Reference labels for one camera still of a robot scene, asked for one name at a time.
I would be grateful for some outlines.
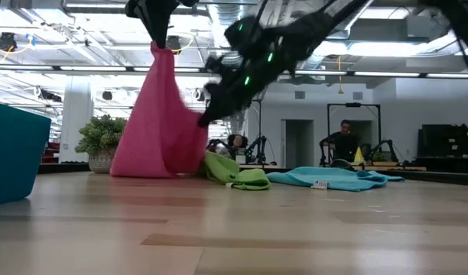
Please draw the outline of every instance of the green cloth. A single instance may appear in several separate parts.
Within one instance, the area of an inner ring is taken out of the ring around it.
[[[239,172],[239,165],[234,160],[213,152],[206,152],[203,160],[204,175],[216,183],[232,184],[232,188],[242,190],[265,190],[270,188],[270,181],[261,169]]]

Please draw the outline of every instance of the pink fabric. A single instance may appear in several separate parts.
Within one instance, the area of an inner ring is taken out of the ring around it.
[[[112,176],[170,178],[195,173],[205,154],[207,129],[185,107],[174,78],[174,57],[153,43],[154,64],[115,152]]]

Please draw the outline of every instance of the teal container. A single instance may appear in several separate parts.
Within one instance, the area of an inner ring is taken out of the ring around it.
[[[30,195],[50,119],[0,104],[0,203]]]

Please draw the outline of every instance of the man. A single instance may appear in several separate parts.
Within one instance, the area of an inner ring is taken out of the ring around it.
[[[341,121],[341,130],[331,134],[329,137],[320,141],[319,145],[334,146],[333,160],[342,159],[352,162],[355,158],[356,149],[358,148],[358,138],[352,135],[349,130],[351,124],[348,120]]]

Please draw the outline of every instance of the door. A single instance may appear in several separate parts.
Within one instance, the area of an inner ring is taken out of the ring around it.
[[[314,165],[314,121],[282,122],[282,165],[292,169]]]

